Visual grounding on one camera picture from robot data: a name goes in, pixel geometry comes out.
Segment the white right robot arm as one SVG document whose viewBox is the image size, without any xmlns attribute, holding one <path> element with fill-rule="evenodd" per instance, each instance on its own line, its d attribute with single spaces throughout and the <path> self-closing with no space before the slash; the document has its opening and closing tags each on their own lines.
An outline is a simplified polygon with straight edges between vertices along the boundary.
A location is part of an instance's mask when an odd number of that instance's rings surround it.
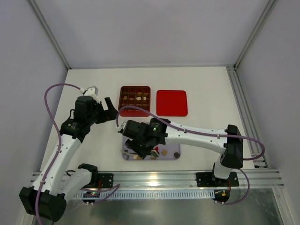
<svg viewBox="0 0 300 225">
<path fill-rule="evenodd" d="M 117 126 L 127 138 L 125 146 L 141 159 L 158 156 L 158 145 L 188 145 L 211 150 L 219 154 L 213 165 L 213 178 L 226 180 L 233 169 L 243 168 L 243 140 L 235 125 L 226 129 L 188 127 L 168 119 L 152 118 L 149 123 L 127 120 Z"/>
</svg>

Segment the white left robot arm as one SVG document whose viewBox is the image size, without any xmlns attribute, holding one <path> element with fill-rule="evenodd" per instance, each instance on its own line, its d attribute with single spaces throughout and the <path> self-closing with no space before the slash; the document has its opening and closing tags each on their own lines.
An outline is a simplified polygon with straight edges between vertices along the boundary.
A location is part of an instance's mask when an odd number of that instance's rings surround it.
<svg viewBox="0 0 300 225">
<path fill-rule="evenodd" d="M 19 193 L 25 211 L 57 222 L 63 216 L 70 198 L 83 187 L 97 187 L 98 168 L 90 164 L 78 166 L 75 174 L 62 181 L 67 167 L 83 143 L 91 126 L 115 120 L 117 110 L 109 97 L 105 98 L 107 109 L 91 96 L 80 96 L 75 101 L 73 118 L 62 123 L 59 138 L 40 176 L 30 187 L 23 187 Z"/>
</svg>

